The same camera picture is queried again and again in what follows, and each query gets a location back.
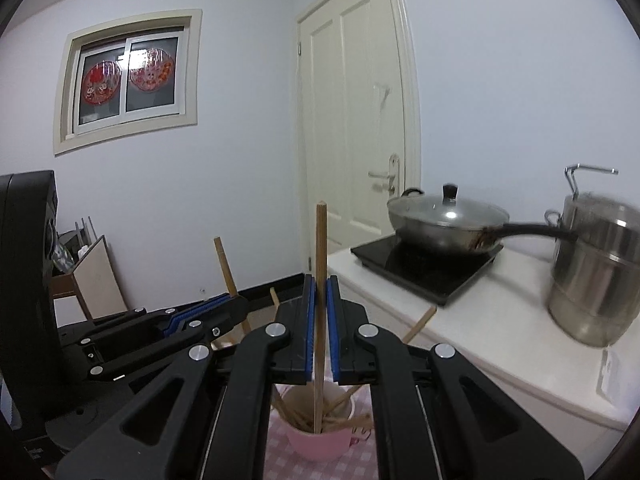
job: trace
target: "white door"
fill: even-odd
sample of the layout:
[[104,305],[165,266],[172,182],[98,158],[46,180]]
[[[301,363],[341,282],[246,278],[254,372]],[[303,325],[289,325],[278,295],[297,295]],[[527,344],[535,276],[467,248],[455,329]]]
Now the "white door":
[[404,114],[391,0],[330,0],[300,23],[302,127],[311,246],[327,204],[334,252],[393,229],[404,186]]

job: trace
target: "pink cup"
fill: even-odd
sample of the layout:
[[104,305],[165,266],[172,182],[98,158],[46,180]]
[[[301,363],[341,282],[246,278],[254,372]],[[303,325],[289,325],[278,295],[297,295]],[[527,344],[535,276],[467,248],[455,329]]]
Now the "pink cup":
[[[324,397],[328,400],[337,399],[344,390],[336,383],[324,382]],[[283,394],[284,401],[292,407],[302,408],[305,412],[312,411],[313,389],[308,386],[291,386]],[[351,418],[355,411],[353,398],[345,402],[341,408],[337,408],[337,415]],[[283,423],[287,430],[287,438],[291,447],[301,457],[313,462],[330,462],[344,455],[351,446],[361,440],[367,440],[370,431],[362,433],[359,428],[345,428],[327,433],[305,433],[292,427],[286,420]]]

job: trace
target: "black cooktop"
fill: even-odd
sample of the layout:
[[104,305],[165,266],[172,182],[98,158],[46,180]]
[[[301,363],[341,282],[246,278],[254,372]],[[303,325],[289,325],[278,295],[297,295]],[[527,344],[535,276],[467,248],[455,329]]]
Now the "black cooktop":
[[354,247],[351,252],[365,267],[442,306],[473,283],[501,250],[499,245],[487,254],[447,256],[392,235]]

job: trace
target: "lid knob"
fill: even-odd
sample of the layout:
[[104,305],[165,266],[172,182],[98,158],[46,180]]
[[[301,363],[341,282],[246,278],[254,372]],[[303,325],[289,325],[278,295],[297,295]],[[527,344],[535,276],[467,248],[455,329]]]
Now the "lid knob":
[[457,194],[458,186],[456,186],[455,184],[445,184],[444,186],[442,186],[442,196],[444,197],[444,200],[455,201]]

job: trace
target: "white wall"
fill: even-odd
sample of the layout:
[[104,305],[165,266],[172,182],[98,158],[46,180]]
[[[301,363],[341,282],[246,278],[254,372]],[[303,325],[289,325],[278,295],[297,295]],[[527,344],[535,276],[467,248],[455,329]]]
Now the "white wall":
[[[294,12],[314,0],[294,0]],[[583,189],[640,205],[640,43],[615,0],[406,0],[414,38],[422,185],[503,206],[514,221],[562,208],[567,164]],[[550,256],[553,244],[509,244]]]
[[[198,125],[54,158],[66,35],[192,7],[203,9]],[[64,0],[1,38],[0,169],[55,170],[59,230],[91,215],[110,243],[130,306],[160,308],[223,292],[216,235],[239,288],[300,270],[290,12],[290,0]]]

